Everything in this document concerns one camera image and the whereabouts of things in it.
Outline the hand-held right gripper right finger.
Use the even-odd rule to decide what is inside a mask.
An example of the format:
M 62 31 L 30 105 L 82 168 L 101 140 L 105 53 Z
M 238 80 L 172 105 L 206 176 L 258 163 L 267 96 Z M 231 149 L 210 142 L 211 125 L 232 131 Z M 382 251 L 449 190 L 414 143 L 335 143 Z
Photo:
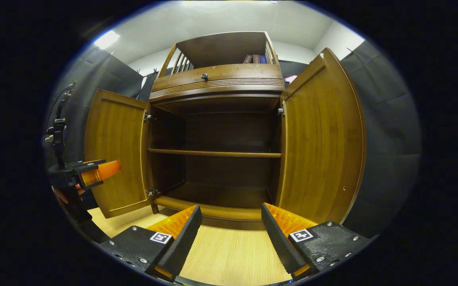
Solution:
M 332 220 L 315 223 L 269 203 L 262 203 L 261 218 L 293 280 L 331 271 L 373 242 Z

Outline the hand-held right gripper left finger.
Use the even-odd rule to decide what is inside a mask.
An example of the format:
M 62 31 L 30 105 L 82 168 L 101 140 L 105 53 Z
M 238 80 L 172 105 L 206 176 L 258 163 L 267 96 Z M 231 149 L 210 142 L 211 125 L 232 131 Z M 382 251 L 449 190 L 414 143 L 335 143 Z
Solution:
M 175 282 L 201 223 L 201 208 L 194 205 L 152 226 L 131 226 L 100 246 L 111 257 L 139 272 Z

